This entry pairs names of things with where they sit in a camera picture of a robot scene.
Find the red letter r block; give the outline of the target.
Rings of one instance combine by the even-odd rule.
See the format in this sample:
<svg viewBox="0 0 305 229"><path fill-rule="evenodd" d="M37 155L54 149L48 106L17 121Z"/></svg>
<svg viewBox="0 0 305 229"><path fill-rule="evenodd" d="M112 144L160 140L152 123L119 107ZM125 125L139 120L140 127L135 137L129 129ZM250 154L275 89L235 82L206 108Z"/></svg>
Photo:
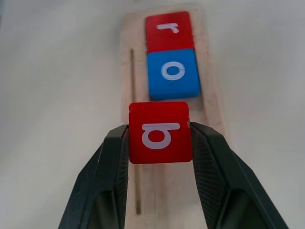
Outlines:
<svg viewBox="0 0 305 229"><path fill-rule="evenodd" d="M187 11L145 18L147 53L193 49L193 30Z"/></svg>

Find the blue letter o block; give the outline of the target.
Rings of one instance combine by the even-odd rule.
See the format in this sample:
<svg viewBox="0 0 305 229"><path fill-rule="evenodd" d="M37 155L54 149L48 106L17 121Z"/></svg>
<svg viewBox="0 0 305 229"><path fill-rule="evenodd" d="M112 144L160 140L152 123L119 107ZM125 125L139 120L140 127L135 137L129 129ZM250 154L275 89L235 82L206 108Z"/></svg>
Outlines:
<svg viewBox="0 0 305 229"><path fill-rule="evenodd" d="M147 55L148 89L152 100L198 97L201 92L194 49Z"/></svg>

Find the red letter b block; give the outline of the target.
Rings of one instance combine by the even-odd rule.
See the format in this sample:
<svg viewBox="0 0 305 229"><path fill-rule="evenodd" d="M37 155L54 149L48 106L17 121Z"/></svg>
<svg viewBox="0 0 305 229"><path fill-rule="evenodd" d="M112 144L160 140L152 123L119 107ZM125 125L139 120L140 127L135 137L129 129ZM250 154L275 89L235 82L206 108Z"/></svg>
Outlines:
<svg viewBox="0 0 305 229"><path fill-rule="evenodd" d="M129 105L129 153L133 164L192 160L189 107L185 102Z"/></svg>

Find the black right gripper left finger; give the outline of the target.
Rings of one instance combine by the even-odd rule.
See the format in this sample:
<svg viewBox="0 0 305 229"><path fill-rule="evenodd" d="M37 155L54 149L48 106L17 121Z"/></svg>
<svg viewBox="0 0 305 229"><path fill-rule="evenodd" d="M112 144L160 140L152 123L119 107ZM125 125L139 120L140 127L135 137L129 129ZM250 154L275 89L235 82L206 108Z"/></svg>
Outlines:
<svg viewBox="0 0 305 229"><path fill-rule="evenodd" d="M124 229L128 165L129 129L121 125L78 174L58 229Z"/></svg>

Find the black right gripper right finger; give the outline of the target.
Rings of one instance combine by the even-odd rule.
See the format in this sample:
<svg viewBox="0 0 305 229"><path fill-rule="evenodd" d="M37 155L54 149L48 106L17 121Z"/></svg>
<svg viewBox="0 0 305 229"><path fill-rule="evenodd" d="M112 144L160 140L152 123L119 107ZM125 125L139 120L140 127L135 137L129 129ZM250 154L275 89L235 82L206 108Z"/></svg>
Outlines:
<svg viewBox="0 0 305 229"><path fill-rule="evenodd" d="M196 186L208 229L289 229L253 170L216 130L190 123Z"/></svg>

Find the wooden letter tray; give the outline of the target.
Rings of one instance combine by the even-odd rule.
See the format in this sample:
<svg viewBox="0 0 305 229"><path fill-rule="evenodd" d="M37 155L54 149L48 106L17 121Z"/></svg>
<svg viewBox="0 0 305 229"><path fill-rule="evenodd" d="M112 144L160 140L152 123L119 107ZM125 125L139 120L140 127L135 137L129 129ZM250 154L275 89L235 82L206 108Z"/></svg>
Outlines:
<svg viewBox="0 0 305 229"><path fill-rule="evenodd" d="M204 15L197 6L144 10L123 17L121 30L122 122L131 102L147 102L145 18L187 11L190 14L201 94L187 99L190 120L225 134L209 54ZM125 229L207 229L192 162L129 164Z"/></svg>

